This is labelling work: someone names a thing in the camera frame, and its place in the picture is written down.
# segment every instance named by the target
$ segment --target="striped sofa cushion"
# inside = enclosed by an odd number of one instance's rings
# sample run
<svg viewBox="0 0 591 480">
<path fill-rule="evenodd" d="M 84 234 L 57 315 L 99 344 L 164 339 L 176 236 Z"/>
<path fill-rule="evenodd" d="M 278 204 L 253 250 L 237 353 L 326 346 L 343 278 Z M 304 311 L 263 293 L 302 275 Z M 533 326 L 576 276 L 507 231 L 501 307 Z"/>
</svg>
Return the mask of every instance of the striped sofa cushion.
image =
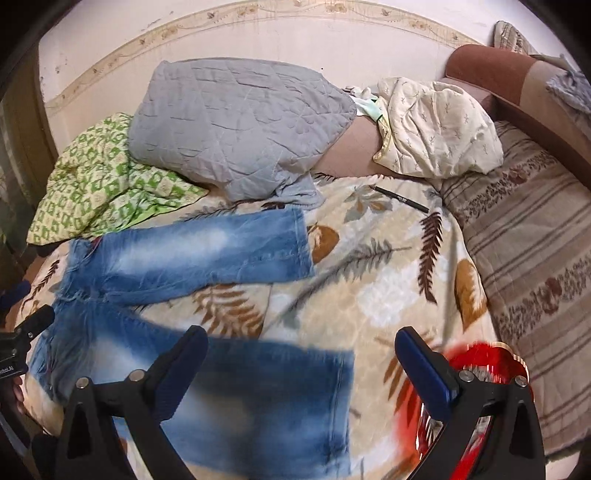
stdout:
<svg viewBox="0 0 591 480">
<path fill-rule="evenodd" d="M 591 192 L 508 122 L 505 161 L 443 182 L 498 334 L 530 370 L 547 455 L 591 426 Z"/>
</svg>

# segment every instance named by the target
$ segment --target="brown sofa armrest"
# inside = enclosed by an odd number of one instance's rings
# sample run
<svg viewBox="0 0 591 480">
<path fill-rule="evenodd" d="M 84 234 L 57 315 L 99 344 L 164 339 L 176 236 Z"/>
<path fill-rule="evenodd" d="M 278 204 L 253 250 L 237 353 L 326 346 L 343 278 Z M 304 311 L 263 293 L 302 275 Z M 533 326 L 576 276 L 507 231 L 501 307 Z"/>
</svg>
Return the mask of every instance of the brown sofa armrest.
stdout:
<svg viewBox="0 0 591 480">
<path fill-rule="evenodd" d="M 492 92 L 498 120 L 515 124 L 591 187 L 591 141 L 546 90 L 546 82 L 561 72 L 544 61 L 480 45 L 458 48 L 446 65 L 447 77 Z"/>
<path fill-rule="evenodd" d="M 525 77 L 535 62 L 531 57 L 500 48 L 463 45 L 447 60 L 445 74 L 519 105 Z"/>
</svg>

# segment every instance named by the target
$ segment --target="decorative wall border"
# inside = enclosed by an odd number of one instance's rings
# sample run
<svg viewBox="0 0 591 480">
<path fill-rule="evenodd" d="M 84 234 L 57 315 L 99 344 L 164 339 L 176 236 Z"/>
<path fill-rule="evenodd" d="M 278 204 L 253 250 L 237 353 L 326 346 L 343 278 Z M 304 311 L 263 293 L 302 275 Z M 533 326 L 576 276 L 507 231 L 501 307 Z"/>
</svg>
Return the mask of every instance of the decorative wall border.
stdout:
<svg viewBox="0 0 591 480">
<path fill-rule="evenodd" d="M 434 40 L 448 47 L 479 44 L 476 40 L 428 18 L 360 0 L 259 0 L 242 1 L 195 12 L 170 21 L 127 42 L 80 75 L 61 94 L 45 103 L 53 116 L 105 75 L 147 51 L 173 40 L 212 28 L 286 17 L 333 18 L 387 25 Z"/>
</svg>

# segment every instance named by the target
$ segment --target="metal screw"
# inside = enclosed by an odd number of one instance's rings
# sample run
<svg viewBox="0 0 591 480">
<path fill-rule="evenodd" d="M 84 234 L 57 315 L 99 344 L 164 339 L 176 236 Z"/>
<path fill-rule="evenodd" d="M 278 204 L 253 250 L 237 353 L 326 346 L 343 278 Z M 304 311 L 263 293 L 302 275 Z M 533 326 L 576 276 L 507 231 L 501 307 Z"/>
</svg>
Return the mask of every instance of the metal screw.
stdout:
<svg viewBox="0 0 591 480">
<path fill-rule="evenodd" d="M 474 380 L 474 374 L 472 372 L 470 372 L 469 370 L 462 370 L 459 373 L 460 375 L 460 380 L 463 380 L 464 382 L 471 382 L 472 380 Z"/>
<path fill-rule="evenodd" d="M 515 383 L 520 387 L 527 387 L 527 379 L 522 375 L 517 375 L 515 377 Z"/>
<path fill-rule="evenodd" d="M 146 372 L 144 372 L 143 370 L 139 369 L 139 370 L 134 370 L 129 374 L 129 379 L 132 382 L 139 382 L 140 380 L 142 380 L 142 378 L 145 377 Z"/>
<path fill-rule="evenodd" d="M 88 379 L 86 377 L 79 378 L 76 380 L 76 388 L 86 388 L 88 387 Z"/>
</svg>

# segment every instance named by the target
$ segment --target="black pen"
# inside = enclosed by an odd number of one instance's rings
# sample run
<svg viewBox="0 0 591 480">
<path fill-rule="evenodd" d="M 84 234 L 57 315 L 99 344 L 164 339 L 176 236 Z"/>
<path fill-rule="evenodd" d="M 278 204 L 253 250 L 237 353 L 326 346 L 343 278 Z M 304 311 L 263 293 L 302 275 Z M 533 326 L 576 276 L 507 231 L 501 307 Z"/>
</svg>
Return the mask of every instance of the black pen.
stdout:
<svg viewBox="0 0 591 480">
<path fill-rule="evenodd" d="M 380 187 L 378 187 L 376 185 L 370 185 L 369 187 L 373 188 L 376 192 L 380 192 L 381 194 L 386 195 L 386 197 L 390 197 L 391 199 L 396 199 L 399 202 L 406 203 L 409 207 L 413 207 L 413 208 L 419 210 L 420 212 L 429 213 L 429 209 L 427 207 L 425 207 L 424 205 L 421 205 L 420 203 L 417 203 L 417 202 L 413 202 L 412 200 L 409 200 L 409 199 L 399 195 L 398 193 L 394 193 L 389 190 L 381 189 Z"/>
</svg>

